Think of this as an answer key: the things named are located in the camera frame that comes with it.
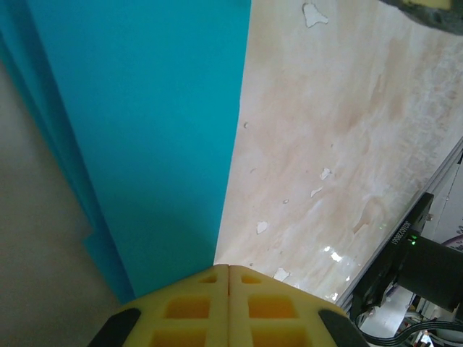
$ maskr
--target paint chip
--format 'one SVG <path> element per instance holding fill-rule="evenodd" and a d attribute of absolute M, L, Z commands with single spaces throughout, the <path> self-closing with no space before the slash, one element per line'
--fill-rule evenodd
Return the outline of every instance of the paint chip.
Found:
<path fill-rule="evenodd" d="M 337 293 L 333 293 L 329 296 L 329 298 L 333 301 L 336 301 L 336 299 L 338 298 L 338 294 Z"/>
<path fill-rule="evenodd" d="M 317 7 L 314 4 L 304 4 L 302 5 L 302 12 L 304 12 L 305 25 L 310 29 L 317 23 L 328 24 L 327 16 L 318 11 Z"/>
<path fill-rule="evenodd" d="M 320 178 L 322 181 L 325 181 L 328 176 L 330 176 L 333 172 L 329 168 L 324 168 L 323 171 L 321 171 Z"/>
<path fill-rule="evenodd" d="M 332 258 L 335 262 L 340 262 L 340 261 L 342 260 L 342 257 L 341 257 L 339 254 L 337 254 L 336 252 L 333 252 L 333 253 L 331 254 L 331 258 Z"/>
<path fill-rule="evenodd" d="M 260 221 L 258 222 L 258 228 L 257 228 L 257 233 L 258 235 L 263 233 L 265 230 L 268 228 L 268 223 L 265 221 Z"/>
<path fill-rule="evenodd" d="M 281 282 L 283 282 L 284 280 L 286 280 L 289 276 L 291 275 L 291 273 L 287 272 L 285 269 L 283 269 L 282 267 L 279 267 L 278 270 L 276 271 L 275 275 L 273 275 L 273 278 L 275 278 L 276 280 L 279 280 Z"/>
<path fill-rule="evenodd" d="M 311 191 L 310 193 L 310 197 L 314 197 L 317 193 L 321 192 L 321 190 L 323 189 L 323 186 L 321 186 L 320 188 L 316 189 L 316 190 L 313 190 Z"/>

